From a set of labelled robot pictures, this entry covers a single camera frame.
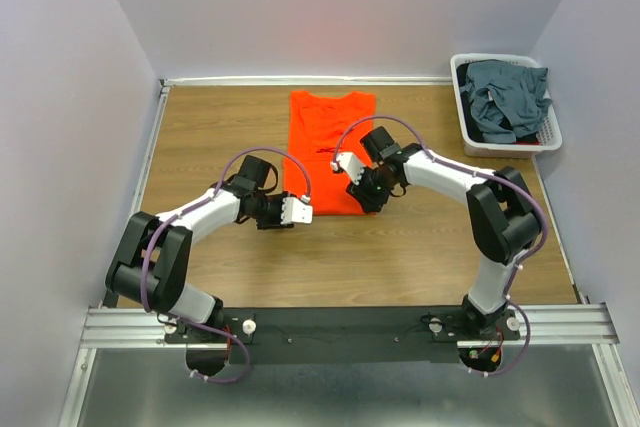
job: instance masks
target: plastic basket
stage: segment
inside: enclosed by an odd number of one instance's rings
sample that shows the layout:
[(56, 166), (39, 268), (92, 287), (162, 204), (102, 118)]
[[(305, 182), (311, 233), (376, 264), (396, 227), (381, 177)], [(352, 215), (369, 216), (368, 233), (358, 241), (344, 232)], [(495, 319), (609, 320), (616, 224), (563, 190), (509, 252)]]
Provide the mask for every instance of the plastic basket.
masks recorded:
[[(560, 134), (560, 127), (558, 126), (558, 119), (556, 119), (553, 105), (549, 107), (547, 118), (542, 123), (540, 131), (536, 134), (540, 145), (484, 144), (475, 142), (469, 138), (467, 126), (464, 121), (464, 111), (462, 109), (462, 98), (460, 97), (460, 86), (458, 85), (456, 69), (460, 65), (481, 60), (501, 60), (523, 67), (540, 67), (531, 57), (523, 57), (520, 55), (458, 54), (451, 57), (451, 75), (453, 77), (453, 88), (456, 95), (456, 105), (458, 106), (458, 120), (460, 121), (460, 129), (462, 130), (465, 153), (472, 157), (523, 158), (531, 157), (538, 152), (559, 149), (562, 145), (562, 135)], [(545, 98), (549, 98), (549, 91), (545, 92), (544, 96)]]

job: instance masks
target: wooden surface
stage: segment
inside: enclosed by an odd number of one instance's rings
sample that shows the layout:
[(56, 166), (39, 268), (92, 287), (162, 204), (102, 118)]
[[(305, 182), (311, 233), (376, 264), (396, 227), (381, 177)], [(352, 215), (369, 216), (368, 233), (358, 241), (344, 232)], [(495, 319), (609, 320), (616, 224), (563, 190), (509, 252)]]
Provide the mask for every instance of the wooden surface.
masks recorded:
[[(142, 210), (158, 213), (201, 195), (237, 152), (286, 149), (290, 87), (173, 87), (162, 120)], [(353, 88), (310, 87), (342, 96)], [(466, 157), (451, 86), (379, 86), (377, 113), (410, 122), (439, 154), (471, 165), (519, 169), (543, 202), (529, 160)], [(405, 145), (402, 127), (385, 122)], [(260, 154), (282, 165), (277, 155)], [(258, 231), (253, 221), (228, 225), (191, 252), (188, 281), (229, 306), (457, 304), (473, 283), (479, 252), (466, 207), (409, 187), (383, 212), (314, 217), (310, 226)], [(555, 235), (526, 263), (513, 298), (524, 304), (575, 303)]]

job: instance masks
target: orange t-shirt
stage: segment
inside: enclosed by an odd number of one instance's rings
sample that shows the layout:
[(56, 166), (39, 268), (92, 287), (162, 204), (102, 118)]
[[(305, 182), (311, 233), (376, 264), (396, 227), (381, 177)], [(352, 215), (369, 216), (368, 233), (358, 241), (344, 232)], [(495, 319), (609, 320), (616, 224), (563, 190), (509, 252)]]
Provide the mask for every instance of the orange t-shirt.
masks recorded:
[[(311, 177), (314, 215), (364, 215), (360, 204), (347, 194), (349, 177), (331, 170), (333, 152), (343, 132), (356, 120), (373, 115), (376, 97), (352, 92), (340, 98), (316, 97), (306, 91), (291, 92), (289, 153), (302, 162)], [(342, 143), (341, 152), (353, 152), (371, 166), (360, 139), (373, 129), (368, 120), (356, 126)], [(304, 176), (289, 159), (284, 160), (284, 189), (300, 195)]]

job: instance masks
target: metal frame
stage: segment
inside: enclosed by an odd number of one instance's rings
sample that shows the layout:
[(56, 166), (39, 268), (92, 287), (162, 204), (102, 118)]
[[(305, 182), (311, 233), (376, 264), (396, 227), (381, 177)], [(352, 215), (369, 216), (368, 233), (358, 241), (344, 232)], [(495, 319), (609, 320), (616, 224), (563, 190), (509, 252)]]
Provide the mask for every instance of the metal frame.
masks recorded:
[[(531, 322), (532, 345), (611, 345), (618, 336), (604, 304), (530, 305), (523, 307)], [(520, 314), (520, 335), (526, 327)], [(90, 309), (80, 339), (81, 349), (175, 349), (184, 345), (167, 344), (165, 330), (156, 315), (142, 309)], [(507, 341), (522, 345), (524, 340)], [(472, 347), (478, 342), (458, 342), (458, 347)], [(190, 344), (195, 349), (225, 349), (226, 344)]]
[[(162, 82), (163, 88), (158, 99), (158, 108), (147, 144), (144, 164), (140, 173), (131, 214), (139, 210), (142, 203), (149, 169), (155, 150), (162, 116), (166, 107), (171, 85), (448, 85), (450, 77), (210, 77), (200, 79), (172, 79)], [(534, 158), (538, 179), (540, 173)], [(541, 182), (544, 199), (549, 199), (544, 183)], [(554, 228), (556, 222), (550, 211)], [(573, 283), (573, 276), (567, 262), (558, 230), (555, 229), (558, 243)], [(604, 304), (588, 304), (586, 297), (576, 288), (576, 305), (534, 305), (525, 307), (532, 324), (532, 344), (535, 345), (574, 345), (591, 344), (597, 364), (606, 387), (618, 425), (632, 427), (640, 425), (640, 413), (634, 400), (616, 345), (618, 337), (611, 317)], [(521, 321), (521, 334), (524, 323)], [(459, 347), (474, 345), (472, 342), (459, 342)], [(59, 426), (75, 427), (80, 421), (82, 406), (87, 395), (93, 364), (98, 349), (223, 349), (224, 344), (169, 345), (164, 342), (164, 326), (152, 314), (141, 309), (90, 309), (80, 340), (80, 348), (71, 376), (67, 397), (62, 409)]]
[(162, 85), (451, 85), (451, 76), (354, 77), (342, 75), (236, 75), (165, 79)]

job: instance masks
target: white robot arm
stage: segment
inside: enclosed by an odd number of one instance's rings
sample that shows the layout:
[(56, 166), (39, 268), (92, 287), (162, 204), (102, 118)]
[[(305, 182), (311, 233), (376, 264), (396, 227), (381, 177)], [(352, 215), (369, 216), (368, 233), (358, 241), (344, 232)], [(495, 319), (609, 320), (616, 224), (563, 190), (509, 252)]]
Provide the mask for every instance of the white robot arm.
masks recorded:
[[(214, 185), (172, 211), (134, 214), (109, 268), (107, 289), (143, 305), (146, 301), (149, 310), (219, 327), (222, 301), (185, 281), (192, 246), (223, 225), (250, 218), (256, 220), (260, 230), (311, 223), (313, 210), (308, 203), (288, 192), (269, 195), (273, 189), (263, 189), (271, 169), (275, 167), (268, 162), (246, 156), (238, 174), (224, 182), (218, 192)], [(146, 289), (141, 289), (146, 249), (161, 226), (164, 229), (155, 246), (159, 253), (146, 282), (142, 282)]]
[(490, 326), (506, 308), (518, 259), (541, 227), (525, 199), (477, 173), (502, 177), (526, 191), (520, 174), (510, 167), (495, 172), (449, 159), (436, 162), (436, 154), (430, 152), (431, 157), (428, 156), (418, 144), (401, 148), (383, 127), (367, 134), (361, 143), (377, 167), (366, 167), (353, 153), (343, 152), (332, 168), (349, 176), (347, 192), (358, 200), (364, 212), (379, 212), (397, 185), (402, 189), (408, 185), (427, 187), (468, 206), (481, 257), (476, 280), (462, 307), (478, 330)]

